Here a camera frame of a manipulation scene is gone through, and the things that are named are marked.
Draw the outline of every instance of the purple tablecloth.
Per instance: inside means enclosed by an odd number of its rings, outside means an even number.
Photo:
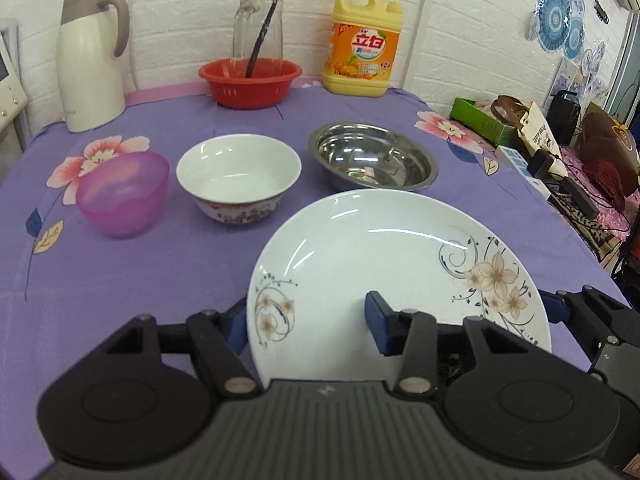
[[[576,291],[585,283],[623,300],[578,235],[513,170],[487,176],[457,158],[447,142],[414,128],[428,107],[402,91],[378,99],[335,96],[323,88],[292,89],[278,108],[236,111],[207,96],[131,107],[97,130],[70,134],[51,125],[37,137],[0,188],[0,463],[28,480],[50,462],[36,425],[38,396],[58,375],[136,314],[183,322],[204,308],[225,310],[247,290],[269,237],[294,212],[333,190],[306,147],[309,134],[334,121],[362,121],[419,140],[440,168],[424,194],[449,203],[493,230],[519,257],[539,288]],[[227,226],[206,218],[179,187],[175,165],[191,146],[213,136],[255,132],[277,137],[300,154],[302,175],[278,210],[261,222]],[[113,240],[93,231],[61,189],[45,186],[66,156],[91,141],[146,136],[172,167],[161,221],[135,238]],[[64,231],[31,258],[25,221],[37,207],[44,229]],[[556,355],[588,362],[564,326],[552,326]]]

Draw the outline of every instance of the red basket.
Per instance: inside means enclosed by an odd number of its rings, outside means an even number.
[[[251,78],[245,78],[246,61],[231,65],[229,59],[219,59],[198,70],[198,75],[209,83],[211,96],[229,108],[250,110],[266,108],[282,101],[291,82],[302,74],[302,69],[290,61],[282,62],[282,75],[265,77],[273,73],[276,60],[259,57]]]

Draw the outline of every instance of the white bowl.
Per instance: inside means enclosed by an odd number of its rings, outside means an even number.
[[[260,254],[246,313],[263,384],[393,380],[399,358],[378,353],[365,322],[370,290],[394,310],[483,316],[551,350],[536,286],[489,229],[432,198],[362,189],[300,210]]]
[[[193,146],[175,173],[205,215],[245,224],[274,211],[301,168],[298,154],[284,142],[233,134]]]

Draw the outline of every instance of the stainless steel bowl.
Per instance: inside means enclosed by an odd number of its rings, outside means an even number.
[[[415,191],[438,176],[436,161],[425,148],[370,124],[322,126],[309,137],[309,149],[340,191],[359,187]]]

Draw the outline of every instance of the carafe handle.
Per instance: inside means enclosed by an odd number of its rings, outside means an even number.
[[[118,14],[118,37],[116,38],[116,47],[113,49],[113,55],[120,57],[129,41],[129,6],[126,0],[100,0],[98,2],[98,6],[101,8],[106,8],[109,5],[114,6]]]
[[[236,16],[234,18],[234,44],[233,52],[231,54],[231,58],[234,61],[238,61],[240,59],[248,57],[244,53],[244,38],[246,35],[246,26],[249,20],[249,16],[256,12],[256,10],[257,9],[252,4],[246,4],[244,6],[240,6],[236,11]]]

